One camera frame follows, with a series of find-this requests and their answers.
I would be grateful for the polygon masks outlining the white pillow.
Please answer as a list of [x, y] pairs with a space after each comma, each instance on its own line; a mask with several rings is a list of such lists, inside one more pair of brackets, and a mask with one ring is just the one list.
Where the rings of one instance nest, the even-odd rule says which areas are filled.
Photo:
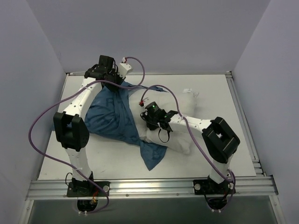
[[[144, 108], [139, 105], [144, 89], [138, 89], [129, 93], [129, 107], [133, 114], [135, 126], [138, 136], [146, 143], [155, 143], [159, 146], [166, 146], [168, 149], [174, 150], [182, 154], [189, 154], [192, 139], [183, 121], [179, 116], [175, 116], [175, 124], [168, 134], [166, 130], [156, 129], [151, 131], [146, 126], [146, 122], [142, 120], [140, 114], [144, 112]], [[149, 90], [144, 96], [145, 103], [156, 102], [157, 105], [169, 111], [180, 111], [184, 117], [195, 117], [196, 103], [198, 93], [192, 89], [184, 89], [182, 93], [175, 93], [175, 98], [169, 92], [160, 92]]]

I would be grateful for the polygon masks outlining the blue printed pillowcase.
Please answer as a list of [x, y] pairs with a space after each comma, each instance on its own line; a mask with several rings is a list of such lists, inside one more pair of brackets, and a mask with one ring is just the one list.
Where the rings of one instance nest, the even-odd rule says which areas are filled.
[[86, 113], [85, 125], [90, 133], [138, 146], [145, 166], [151, 171], [164, 158], [167, 147], [140, 139], [129, 107], [129, 96], [146, 86], [133, 89], [134, 85], [125, 81], [121, 85], [125, 88], [117, 92], [103, 87]]

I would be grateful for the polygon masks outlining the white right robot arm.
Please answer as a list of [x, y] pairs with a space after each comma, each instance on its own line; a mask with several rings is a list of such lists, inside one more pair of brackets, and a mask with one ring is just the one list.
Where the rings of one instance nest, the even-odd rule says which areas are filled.
[[140, 101], [144, 108], [141, 118], [151, 131], [157, 131], [162, 143], [167, 143], [173, 134], [189, 134], [192, 141], [202, 153], [212, 170], [208, 176], [207, 186], [217, 193], [224, 188], [224, 182], [232, 183], [234, 176], [229, 169], [231, 159], [240, 144], [240, 139], [225, 119], [198, 119], [184, 116], [179, 111], [166, 112], [156, 102]]

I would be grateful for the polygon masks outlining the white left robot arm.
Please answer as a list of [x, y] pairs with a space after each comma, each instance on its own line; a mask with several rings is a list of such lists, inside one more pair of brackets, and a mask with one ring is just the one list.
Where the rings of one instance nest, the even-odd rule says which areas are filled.
[[101, 55], [99, 62], [85, 72], [79, 94], [62, 112], [55, 113], [53, 117], [56, 139], [67, 152], [72, 165], [71, 188], [77, 188], [84, 196], [94, 191], [93, 173], [88, 165], [85, 149], [90, 134], [84, 120], [96, 95], [105, 85], [110, 85], [93, 83], [96, 80], [121, 85], [123, 78], [118, 74], [114, 58]]

